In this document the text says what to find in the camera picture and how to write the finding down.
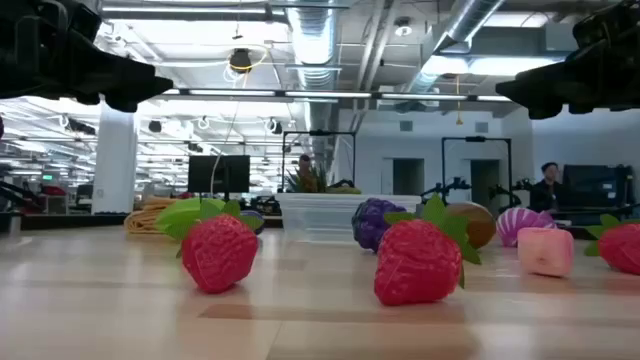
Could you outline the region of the red toy strawberry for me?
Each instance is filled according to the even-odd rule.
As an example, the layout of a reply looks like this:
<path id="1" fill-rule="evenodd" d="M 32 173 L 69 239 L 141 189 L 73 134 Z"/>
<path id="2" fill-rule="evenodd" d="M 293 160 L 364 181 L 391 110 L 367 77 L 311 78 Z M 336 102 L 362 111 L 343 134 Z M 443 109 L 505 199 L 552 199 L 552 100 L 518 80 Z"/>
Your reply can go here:
<path id="1" fill-rule="evenodd" d="M 619 220 L 603 214 L 600 221 L 585 227 L 596 240 L 584 254 L 601 257 L 614 270 L 640 276 L 640 218 Z"/>
<path id="2" fill-rule="evenodd" d="M 389 212 L 378 252 L 374 293 L 385 306 L 438 302 L 465 286 L 464 262 L 481 258 L 467 234 L 468 219 L 447 212 L 438 195 L 420 214 Z"/>
<path id="3" fill-rule="evenodd" d="M 222 208 L 202 202 L 181 240 L 183 267 L 199 291 L 220 294 L 246 278 L 259 249 L 258 236 L 241 219 L 237 200 Z"/>

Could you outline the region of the purple toy grapes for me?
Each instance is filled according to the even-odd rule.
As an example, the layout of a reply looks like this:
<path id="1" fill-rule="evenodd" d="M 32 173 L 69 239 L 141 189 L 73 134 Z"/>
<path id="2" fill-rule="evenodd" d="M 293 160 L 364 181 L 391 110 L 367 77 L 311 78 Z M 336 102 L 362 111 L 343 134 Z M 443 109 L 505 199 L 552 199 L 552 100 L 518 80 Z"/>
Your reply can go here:
<path id="1" fill-rule="evenodd" d="M 351 218 L 355 241 L 361 248 L 377 253 L 382 236 L 389 228 L 384 215 L 388 212 L 405 211 L 404 207 L 379 198 L 369 198 L 360 203 Z"/>

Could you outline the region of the black ceiling dome lamp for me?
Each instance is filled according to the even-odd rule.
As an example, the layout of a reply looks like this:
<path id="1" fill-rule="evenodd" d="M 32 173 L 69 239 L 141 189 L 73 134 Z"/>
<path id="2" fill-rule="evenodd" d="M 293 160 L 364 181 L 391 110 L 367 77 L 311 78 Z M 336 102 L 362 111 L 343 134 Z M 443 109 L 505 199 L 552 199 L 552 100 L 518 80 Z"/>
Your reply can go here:
<path id="1" fill-rule="evenodd" d="M 229 58 L 229 67 L 236 74 L 245 74 L 251 71 L 252 62 L 250 50 L 247 48 L 236 48 Z"/>

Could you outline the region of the brown toy kiwi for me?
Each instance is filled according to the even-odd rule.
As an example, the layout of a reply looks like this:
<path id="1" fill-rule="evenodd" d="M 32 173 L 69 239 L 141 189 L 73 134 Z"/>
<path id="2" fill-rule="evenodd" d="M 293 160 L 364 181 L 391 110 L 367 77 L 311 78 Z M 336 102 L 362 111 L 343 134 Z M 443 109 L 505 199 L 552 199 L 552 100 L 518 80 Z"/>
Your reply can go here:
<path id="1" fill-rule="evenodd" d="M 463 216 L 468 220 L 466 232 L 474 249 L 486 246 L 496 234 L 494 217 L 482 205 L 472 202 L 450 204 L 447 206 L 447 213 Z"/>

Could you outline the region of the ceiling light rail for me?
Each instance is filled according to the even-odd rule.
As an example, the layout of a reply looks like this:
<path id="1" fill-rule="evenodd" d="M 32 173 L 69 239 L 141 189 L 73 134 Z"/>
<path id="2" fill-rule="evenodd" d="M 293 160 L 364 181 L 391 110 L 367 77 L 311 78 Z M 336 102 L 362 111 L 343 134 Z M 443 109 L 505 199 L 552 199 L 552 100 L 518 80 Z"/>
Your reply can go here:
<path id="1" fill-rule="evenodd" d="M 390 101 L 449 101 L 511 103 L 499 95 L 473 94 L 413 94 L 388 92 L 345 92 L 307 90 L 243 90 L 243 89 L 170 89 L 158 98 L 176 97 L 223 97 L 223 98 L 301 98 L 301 99 L 349 99 L 349 100 L 390 100 Z"/>

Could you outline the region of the potted succulent plant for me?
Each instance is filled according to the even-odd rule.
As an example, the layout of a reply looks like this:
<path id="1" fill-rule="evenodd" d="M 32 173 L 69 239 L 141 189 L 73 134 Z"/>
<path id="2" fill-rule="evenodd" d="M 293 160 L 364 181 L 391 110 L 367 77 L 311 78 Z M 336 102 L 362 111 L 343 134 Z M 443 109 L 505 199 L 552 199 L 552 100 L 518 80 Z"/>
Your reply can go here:
<path id="1" fill-rule="evenodd" d="M 287 191 L 293 193 L 361 194 L 351 180 L 343 179 L 334 184 L 327 182 L 326 170 L 318 165 L 310 165 L 306 170 L 298 168 L 285 176 Z"/>

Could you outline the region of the pink squishy toy cube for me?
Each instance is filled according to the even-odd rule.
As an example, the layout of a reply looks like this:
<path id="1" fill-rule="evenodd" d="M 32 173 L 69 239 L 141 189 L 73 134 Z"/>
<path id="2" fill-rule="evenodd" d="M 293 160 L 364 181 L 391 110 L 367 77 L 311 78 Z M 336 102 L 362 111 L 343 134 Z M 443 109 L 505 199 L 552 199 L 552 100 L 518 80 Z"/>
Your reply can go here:
<path id="1" fill-rule="evenodd" d="M 518 259 L 525 273 L 567 277 L 573 267 L 574 237 L 558 228 L 523 228 L 517 233 Z"/>

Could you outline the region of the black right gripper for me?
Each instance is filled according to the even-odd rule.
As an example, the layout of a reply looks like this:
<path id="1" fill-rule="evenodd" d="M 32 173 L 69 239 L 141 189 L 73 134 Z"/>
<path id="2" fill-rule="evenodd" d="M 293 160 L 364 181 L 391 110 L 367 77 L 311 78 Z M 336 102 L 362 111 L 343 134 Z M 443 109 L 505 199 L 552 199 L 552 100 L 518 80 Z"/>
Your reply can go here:
<path id="1" fill-rule="evenodd" d="M 556 117 L 563 104 L 640 108 L 640 0 L 598 10 L 572 34 L 578 50 L 563 62 L 520 72 L 495 91 L 527 107 L 531 120 Z"/>

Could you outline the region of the silver ceiling duct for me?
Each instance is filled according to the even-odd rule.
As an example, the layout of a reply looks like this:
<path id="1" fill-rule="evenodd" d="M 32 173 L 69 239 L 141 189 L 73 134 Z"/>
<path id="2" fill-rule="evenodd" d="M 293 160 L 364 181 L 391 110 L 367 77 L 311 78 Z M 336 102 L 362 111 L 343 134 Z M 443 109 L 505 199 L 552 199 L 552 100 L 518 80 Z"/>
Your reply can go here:
<path id="1" fill-rule="evenodd" d="M 330 92 L 336 88 L 335 51 L 337 0 L 288 0 L 285 9 L 302 91 Z"/>
<path id="2" fill-rule="evenodd" d="M 439 76 L 451 70 L 437 68 L 438 54 L 451 46 L 471 46 L 475 34 L 502 6 L 505 0 L 456 0 L 450 16 L 429 27 L 421 44 L 422 65 L 408 82 L 405 93 L 426 94 Z"/>

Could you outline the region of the white pillar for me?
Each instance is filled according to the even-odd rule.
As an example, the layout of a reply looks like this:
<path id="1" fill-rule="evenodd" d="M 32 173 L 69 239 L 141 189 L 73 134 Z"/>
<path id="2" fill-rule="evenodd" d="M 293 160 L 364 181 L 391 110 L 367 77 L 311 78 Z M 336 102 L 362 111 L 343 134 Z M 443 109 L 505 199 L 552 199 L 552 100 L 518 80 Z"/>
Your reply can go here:
<path id="1" fill-rule="evenodd" d="M 139 121 L 101 104 L 92 212 L 130 213 L 134 204 Z"/>

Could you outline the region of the black background rig frame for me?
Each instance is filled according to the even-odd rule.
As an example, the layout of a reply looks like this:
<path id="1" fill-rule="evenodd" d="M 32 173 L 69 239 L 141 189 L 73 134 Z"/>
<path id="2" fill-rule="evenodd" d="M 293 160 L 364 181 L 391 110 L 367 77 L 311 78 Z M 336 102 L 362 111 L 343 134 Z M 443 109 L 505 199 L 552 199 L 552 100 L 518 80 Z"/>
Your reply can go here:
<path id="1" fill-rule="evenodd" d="M 484 142 L 504 142 L 507 148 L 507 190 L 505 194 L 509 197 L 509 203 L 506 206 L 498 207 L 496 215 L 500 215 L 509 207 L 514 206 L 514 200 L 512 199 L 512 191 L 513 191 L 513 157 L 512 157 L 512 140 L 504 137 L 485 137 L 485 136 L 466 136 L 466 137 L 442 137 L 441 138 L 441 180 L 442 180 L 442 191 L 441 191 L 441 199 L 445 204 L 449 204 L 447 200 L 447 196 L 449 195 L 451 190 L 464 190 L 471 189 L 470 184 L 462 185 L 463 181 L 454 178 L 454 181 L 451 184 L 447 183 L 446 178 L 446 142 L 447 141 L 464 141 L 465 143 L 484 143 Z"/>
<path id="2" fill-rule="evenodd" d="M 297 157 L 294 169 L 288 169 L 289 162 L 285 157 L 295 147 L 310 145 L 310 151 L 301 153 Z M 285 131 L 282 135 L 281 146 L 281 186 L 279 192 L 288 192 L 285 183 L 287 172 L 294 173 L 298 169 L 298 160 L 302 154 L 307 154 L 312 165 L 322 166 L 327 172 L 327 182 L 337 183 L 340 180 L 351 180 L 355 185 L 356 176 L 356 134 L 354 132 L 340 131 Z"/>

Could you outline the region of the purple white striped toy onion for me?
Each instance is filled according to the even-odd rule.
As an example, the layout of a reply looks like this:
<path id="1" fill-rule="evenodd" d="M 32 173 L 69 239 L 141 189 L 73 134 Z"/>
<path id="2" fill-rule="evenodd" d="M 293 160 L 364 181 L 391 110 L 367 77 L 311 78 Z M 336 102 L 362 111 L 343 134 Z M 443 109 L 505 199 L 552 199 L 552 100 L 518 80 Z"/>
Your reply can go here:
<path id="1" fill-rule="evenodd" d="M 505 210 L 496 220 L 496 230 L 504 247 L 517 246 L 517 233 L 523 228 L 556 228 L 556 223 L 547 211 L 514 207 Z"/>

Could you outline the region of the purple toy eggplant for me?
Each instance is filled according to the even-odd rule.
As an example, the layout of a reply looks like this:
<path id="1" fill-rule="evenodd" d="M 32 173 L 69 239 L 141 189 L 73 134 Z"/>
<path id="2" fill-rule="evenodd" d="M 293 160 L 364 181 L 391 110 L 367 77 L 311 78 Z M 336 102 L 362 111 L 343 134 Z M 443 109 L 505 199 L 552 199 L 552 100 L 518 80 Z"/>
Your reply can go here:
<path id="1" fill-rule="evenodd" d="M 256 235 L 260 235 L 263 232 L 265 227 L 264 218 L 259 212 L 242 210 L 240 219 L 244 224 L 248 225 Z"/>

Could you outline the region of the folded orange cloth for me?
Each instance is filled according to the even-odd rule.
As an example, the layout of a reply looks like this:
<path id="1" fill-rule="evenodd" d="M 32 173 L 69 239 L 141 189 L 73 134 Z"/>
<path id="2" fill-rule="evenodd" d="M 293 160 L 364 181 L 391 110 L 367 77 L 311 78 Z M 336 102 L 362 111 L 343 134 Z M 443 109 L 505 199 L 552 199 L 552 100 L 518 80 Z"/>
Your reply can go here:
<path id="1" fill-rule="evenodd" d="M 156 228 L 155 222 L 160 213 L 174 204 L 176 199 L 155 197 L 147 198 L 141 207 L 131 212 L 124 220 L 124 228 L 127 234 L 133 235 L 156 235 L 160 231 Z"/>

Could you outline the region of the clear plastic tupperware container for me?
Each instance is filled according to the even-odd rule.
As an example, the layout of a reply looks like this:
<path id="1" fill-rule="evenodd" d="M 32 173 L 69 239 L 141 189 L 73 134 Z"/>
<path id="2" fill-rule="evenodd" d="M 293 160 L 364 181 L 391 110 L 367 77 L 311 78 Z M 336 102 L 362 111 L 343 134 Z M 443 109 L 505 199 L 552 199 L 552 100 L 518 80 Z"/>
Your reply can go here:
<path id="1" fill-rule="evenodd" d="M 390 201 L 410 212 L 421 201 L 417 195 L 278 193 L 285 237 L 296 242 L 355 245 L 351 218 L 369 198 Z"/>

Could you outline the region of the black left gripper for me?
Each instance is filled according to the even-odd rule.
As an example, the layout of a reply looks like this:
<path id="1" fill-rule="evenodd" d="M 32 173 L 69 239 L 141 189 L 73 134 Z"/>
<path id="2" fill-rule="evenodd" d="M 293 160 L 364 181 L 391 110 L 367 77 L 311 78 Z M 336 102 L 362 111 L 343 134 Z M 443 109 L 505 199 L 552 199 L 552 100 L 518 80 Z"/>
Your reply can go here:
<path id="1" fill-rule="evenodd" d="M 144 101 L 173 88 L 154 66 L 96 47 L 69 47 L 70 34 L 92 41 L 101 18 L 81 0 L 0 0 L 0 99 L 29 95 L 69 71 L 65 92 L 78 101 L 101 95 L 114 110 L 135 113 Z"/>

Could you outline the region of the black aluminium table frame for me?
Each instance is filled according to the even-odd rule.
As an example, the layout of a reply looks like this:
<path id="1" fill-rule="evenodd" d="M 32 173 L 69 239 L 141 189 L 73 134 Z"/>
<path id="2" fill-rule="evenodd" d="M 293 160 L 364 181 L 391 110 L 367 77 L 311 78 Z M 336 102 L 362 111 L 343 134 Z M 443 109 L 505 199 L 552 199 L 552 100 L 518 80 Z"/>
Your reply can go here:
<path id="1" fill-rule="evenodd" d="M 124 214 L 107 215 L 21 215 L 0 213 L 0 234 L 8 234 L 13 220 L 19 220 L 19 230 L 52 230 L 83 227 L 103 227 L 123 225 Z"/>

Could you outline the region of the black background monitor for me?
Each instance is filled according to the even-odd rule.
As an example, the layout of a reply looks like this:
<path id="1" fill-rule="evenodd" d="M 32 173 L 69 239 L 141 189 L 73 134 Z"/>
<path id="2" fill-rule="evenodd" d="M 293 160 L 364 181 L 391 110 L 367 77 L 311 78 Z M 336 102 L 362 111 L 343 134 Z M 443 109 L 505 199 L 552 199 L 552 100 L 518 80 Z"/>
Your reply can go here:
<path id="1" fill-rule="evenodd" d="M 248 155 L 191 156 L 187 191 L 190 193 L 247 193 L 250 188 Z"/>
<path id="2" fill-rule="evenodd" d="M 565 165 L 562 182 L 564 207 L 618 208 L 635 203 L 631 166 Z"/>

